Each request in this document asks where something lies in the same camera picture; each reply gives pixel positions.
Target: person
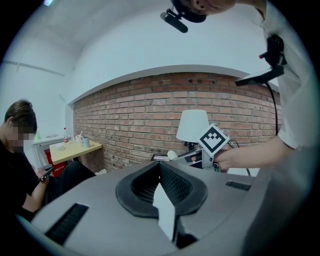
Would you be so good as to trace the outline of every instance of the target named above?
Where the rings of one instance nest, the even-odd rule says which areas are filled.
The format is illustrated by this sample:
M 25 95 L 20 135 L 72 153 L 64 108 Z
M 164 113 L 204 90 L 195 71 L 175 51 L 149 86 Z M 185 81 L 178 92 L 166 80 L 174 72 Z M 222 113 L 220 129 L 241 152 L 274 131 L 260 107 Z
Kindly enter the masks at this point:
M 23 150 L 24 140 L 32 139 L 36 132 L 37 120 L 32 104 L 23 99 L 13 103 L 0 126 L 2 179 L 8 186 L 8 210 L 29 221 L 41 207 L 95 176 L 84 165 L 73 161 L 59 177 L 49 176 L 38 181 L 45 171 L 42 168 L 34 170 Z
M 299 36 L 279 10 L 266 0 L 171 0 L 186 20 L 201 23 L 236 4 L 253 6 L 261 15 L 265 38 L 278 35 L 284 42 L 284 75 L 278 77 L 282 125 L 277 136 L 257 145 L 221 150 L 214 161 L 222 170 L 261 168 L 276 164 L 300 147 L 319 143 L 319 84 Z

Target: red brick wall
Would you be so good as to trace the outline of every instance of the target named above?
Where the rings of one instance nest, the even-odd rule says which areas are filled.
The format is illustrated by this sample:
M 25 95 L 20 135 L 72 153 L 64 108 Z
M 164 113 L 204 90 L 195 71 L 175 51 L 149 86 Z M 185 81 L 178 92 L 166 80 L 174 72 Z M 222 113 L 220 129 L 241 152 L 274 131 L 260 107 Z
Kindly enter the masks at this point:
M 74 104 L 73 126 L 102 150 L 80 160 L 98 171 L 147 162 L 153 153 L 187 150 L 176 138 L 183 110 L 205 110 L 240 145 L 275 135 L 275 111 L 262 85 L 236 87 L 235 77 L 211 73 L 169 73 L 139 78 L 95 92 Z M 281 107 L 275 92 L 279 124 Z

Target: white wall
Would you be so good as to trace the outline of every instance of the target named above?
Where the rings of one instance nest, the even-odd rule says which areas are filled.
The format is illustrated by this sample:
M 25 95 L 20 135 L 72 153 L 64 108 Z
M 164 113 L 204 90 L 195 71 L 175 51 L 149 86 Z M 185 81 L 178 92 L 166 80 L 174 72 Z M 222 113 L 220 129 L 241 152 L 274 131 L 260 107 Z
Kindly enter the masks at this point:
M 160 67 L 180 72 L 200 65 L 209 67 L 207 72 L 219 70 L 226 75 L 268 68 L 258 57 L 266 51 L 262 29 L 238 12 L 213 15 L 202 24 L 184 20 L 189 32 L 182 34 L 160 19 L 163 11 L 159 8 L 128 17 L 87 45 L 76 64 L 67 102 L 101 89 L 103 83 L 105 87 L 156 75 Z M 180 70 L 181 65 L 189 69 Z
M 62 135 L 64 127 L 73 133 L 72 106 L 64 102 L 63 95 L 78 55 L 61 44 L 59 38 L 45 31 L 37 36 L 22 31 L 16 36 L 0 66 L 1 122 L 13 102 L 26 98 L 33 105 L 41 137 Z M 30 143 L 25 144 L 24 151 L 31 164 L 37 166 Z

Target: table lamp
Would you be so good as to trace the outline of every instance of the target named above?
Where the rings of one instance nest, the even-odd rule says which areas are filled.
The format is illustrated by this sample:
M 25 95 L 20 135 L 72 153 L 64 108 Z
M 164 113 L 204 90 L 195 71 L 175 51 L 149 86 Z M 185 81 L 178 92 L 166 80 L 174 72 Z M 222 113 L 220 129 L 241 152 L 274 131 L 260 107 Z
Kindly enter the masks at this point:
M 195 143 L 209 127 L 209 120 L 205 110 L 184 110 L 181 115 L 176 138 L 188 142 L 189 151 L 195 148 Z

